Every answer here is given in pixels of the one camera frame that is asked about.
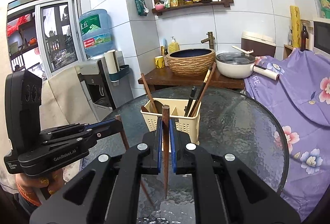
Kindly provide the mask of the left hand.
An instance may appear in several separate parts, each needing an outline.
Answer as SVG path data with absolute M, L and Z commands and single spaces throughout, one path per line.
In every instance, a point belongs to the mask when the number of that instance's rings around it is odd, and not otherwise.
M 31 178 L 24 173 L 15 175 L 19 194 L 34 206 L 40 206 L 41 202 L 34 188 L 46 188 L 50 195 L 53 195 L 64 186 L 63 169 L 56 170 L 47 177 Z

